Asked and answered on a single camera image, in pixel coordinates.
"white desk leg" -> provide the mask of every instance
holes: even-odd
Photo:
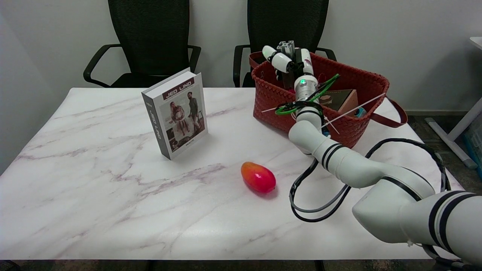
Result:
[[[482,111],[482,98],[467,112],[467,114],[457,123],[457,125],[447,134],[433,118],[426,118],[425,121],[432,127],[447,146],[464,162],[469,169],[476,169],[477,164],[454,142],[464,130],[477,118]]]
[[[465,116],[457,123],[457,125],[447,135],[450,141],[454,141],[464,130],[474,121],[475,118],[482,112],[482,98],[465,114]]]

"floor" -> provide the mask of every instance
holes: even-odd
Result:
[[[422,140],[437,140],[438,136],[425,123],[423,116],[410,116],[409,124]],[[461,117],[433,117],[446,131],[452,129]],[[482,194],[482,182],[477,173],[467,169],[451,152],[441,151],[445,166],[470,192]],[[16,261],[23,271],[143,271],[146,261]],[[428,271],[432,260],[353,260],[325,261],[327,271]],[[313,261],[159,261],[155,271],[314,271]]]

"chair backrest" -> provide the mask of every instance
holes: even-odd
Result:
[[[328,0],[248,0],[251,52],[280,41],[315,52],[325,27]]]
[[[108,0],[131,72],[173,75],[189,67],[189,0]]]

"white marble table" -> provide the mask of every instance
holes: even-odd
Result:
[[[254,89],[205,89],[209,135],[175,161],[161,156],[140,92],[70,90],[0,177],[1,259],[428,258],[419,247],[378,241],[357,223],[351,208],[368,189],[352,189],[326,221],[296,219],[288,191],[311,159],[253,118]],[[388,102],[377,113],[397,116]],[[419,140],[408,125],[372,122],[354,149],[365,154],[387,137]],[[416,147],[389,143],[372,159],[439,187],[435,163],[426,166],[429,156]],[[277,177],[268,197],[242,181],[245,161]],[[318,207],[341,186],[318,167],[297,203]]]

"book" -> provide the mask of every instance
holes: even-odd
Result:
[[[355,89],[330,90],[320,97],[320,104],[344,114],[358,106],[357,91]]]
[[[161,153],[172,160],[208,133],[201,74],[189,68],[142,92]]]

